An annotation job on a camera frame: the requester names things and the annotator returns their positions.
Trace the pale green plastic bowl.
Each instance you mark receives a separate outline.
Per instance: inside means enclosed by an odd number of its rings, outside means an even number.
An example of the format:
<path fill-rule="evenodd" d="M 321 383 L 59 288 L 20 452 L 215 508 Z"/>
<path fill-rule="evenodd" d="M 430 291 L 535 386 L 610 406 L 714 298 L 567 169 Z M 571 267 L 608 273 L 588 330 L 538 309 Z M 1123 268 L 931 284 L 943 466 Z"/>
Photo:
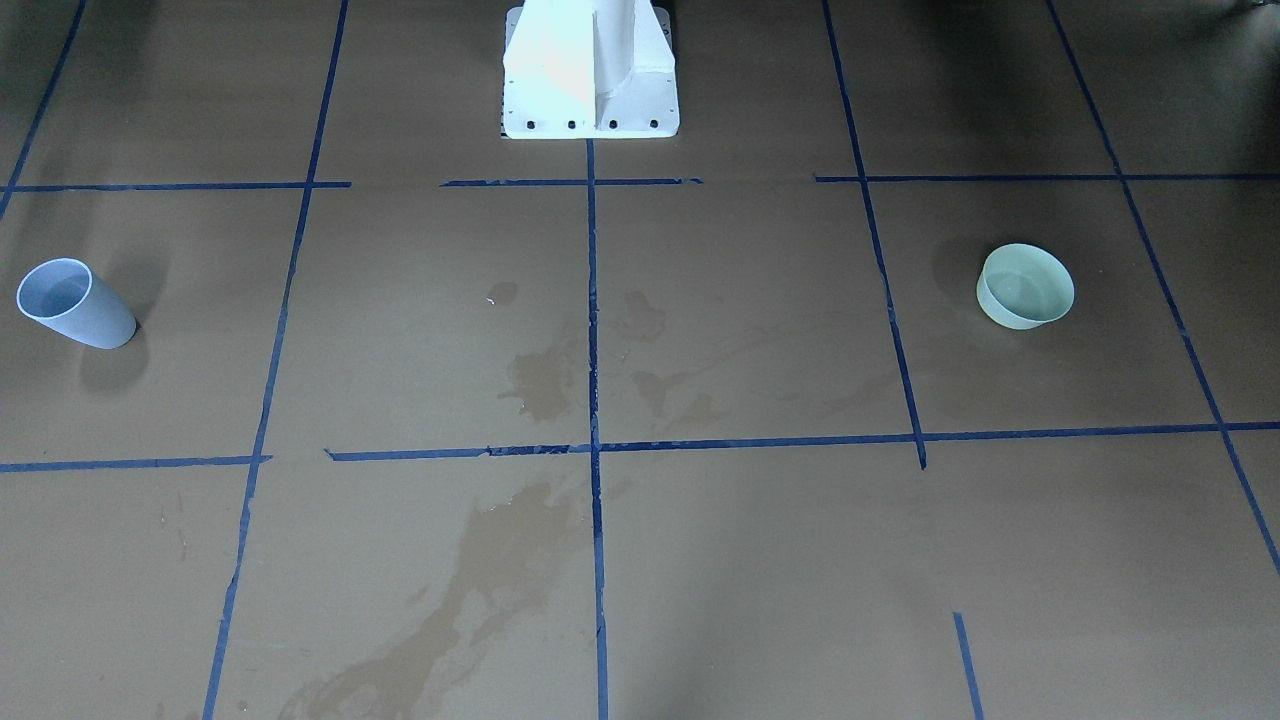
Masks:
<path fill-rule="evenodd" d="M 996 324 L 1029 331 L 1066 316 L 1076 288 L 1070 272 L 1051 252 L 1029 243 L 1006 243 L 986 258 L 975 297 Z"/>

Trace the light blue plastic cup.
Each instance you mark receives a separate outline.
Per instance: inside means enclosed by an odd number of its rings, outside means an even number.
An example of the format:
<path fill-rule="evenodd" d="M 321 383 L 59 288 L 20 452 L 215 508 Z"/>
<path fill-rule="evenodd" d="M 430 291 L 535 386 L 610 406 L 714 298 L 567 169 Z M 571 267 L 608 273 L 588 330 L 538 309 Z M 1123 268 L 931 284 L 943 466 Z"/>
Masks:
<path fill-rule="evenodd" d="M 15 304 L 31 320 L 93 348 L 119 348 L 138 329 L 115 290 L 74 258 L 51 259 L 29 270 Z"/>

